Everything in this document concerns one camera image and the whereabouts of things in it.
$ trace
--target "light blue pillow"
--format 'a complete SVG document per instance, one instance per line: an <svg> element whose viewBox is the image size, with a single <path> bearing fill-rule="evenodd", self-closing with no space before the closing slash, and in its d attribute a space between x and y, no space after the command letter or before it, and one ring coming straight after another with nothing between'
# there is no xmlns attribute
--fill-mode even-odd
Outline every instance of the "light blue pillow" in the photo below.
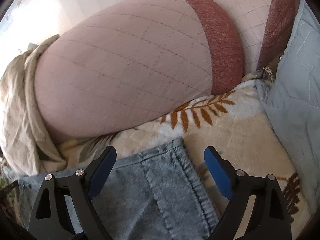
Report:
<svg viewBox="0 0 320 240"><path fill-rule="evenodd" d="M304 0L272 88L260 101L301 179L312 213L320 205L320 24Z"/></svg>

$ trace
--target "maroon fabric trim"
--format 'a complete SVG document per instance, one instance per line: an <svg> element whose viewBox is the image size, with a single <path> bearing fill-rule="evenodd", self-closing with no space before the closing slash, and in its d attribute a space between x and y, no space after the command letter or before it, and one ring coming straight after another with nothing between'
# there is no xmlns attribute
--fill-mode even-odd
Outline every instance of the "maroon fabric trim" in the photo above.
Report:
<svg viewBox="0 0 320 240"><path fill-rule="evenodd" d="M236 27L227 13L212 0L186 0L203 26L212 62L211 94L232 90L241 82L244 55Z"/></svg>
<svg viewBox="0 0 320 240"><path fill-rule="evenodd" d="M271 0L257 69L268 65L279 53L285 50L299 2L300 0Z"/></svg>

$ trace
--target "pillow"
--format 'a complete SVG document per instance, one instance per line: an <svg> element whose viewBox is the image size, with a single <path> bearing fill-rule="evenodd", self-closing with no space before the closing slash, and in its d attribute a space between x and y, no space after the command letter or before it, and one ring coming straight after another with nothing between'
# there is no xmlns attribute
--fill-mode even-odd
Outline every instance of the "pillow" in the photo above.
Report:
<svg viewBox="0 0 320 240"><path fill-rule="evenodd" d="M257 81L260 100L302 182L312 213L320 205L320 24L301 0L276 82Z"/></svg>
<svg viewBox="0 0 320 240"><path fill-rule="evenodd" d="M236 28L212 0L127 0L44 52L35 96L59 143L128 129L230 91L243 66Z"/></svg>
<svg viewBox="0 0 320 240"><path fill-rule="evenodd" d="M283 53L300 0L214 0L236 24L248 74Z"/></svg>

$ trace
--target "blue gripper pad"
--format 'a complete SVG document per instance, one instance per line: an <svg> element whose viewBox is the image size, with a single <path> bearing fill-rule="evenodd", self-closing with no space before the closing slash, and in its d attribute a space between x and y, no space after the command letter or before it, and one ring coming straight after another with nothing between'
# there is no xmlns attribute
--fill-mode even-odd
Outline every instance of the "blue gripper pad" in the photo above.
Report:
<svg viewBox="0 0 320 240"><path fill-rule="evenodd" d="M214 182L220 193L230 200L234 192L232 190L231 180L223 169L224 161L225 160L221 158L219 153L212 146L207 147L204 150L204 162L207 165Z"/></svg>
<svg viewBox="0 0 320 240"><path fill-rule="evenodd" d="M116 163L116 159L116 149L112 147L90 179L90 189L88 192L88 198L90 200L100 194L113 166Z"/></svg>

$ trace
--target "pink quilted pillow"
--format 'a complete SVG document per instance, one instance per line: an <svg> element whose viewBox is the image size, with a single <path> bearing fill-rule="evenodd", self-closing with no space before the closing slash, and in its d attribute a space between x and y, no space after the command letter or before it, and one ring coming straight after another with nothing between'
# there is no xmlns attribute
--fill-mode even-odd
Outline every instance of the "pink quilted pillow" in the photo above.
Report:
<svg viewBox="0 0 320 240"><path fill-rule="evenodd" d="M243 67L236 28L212 0L127 0L46 50L35 94L58 143L134 127L230 91Z"/></svg>

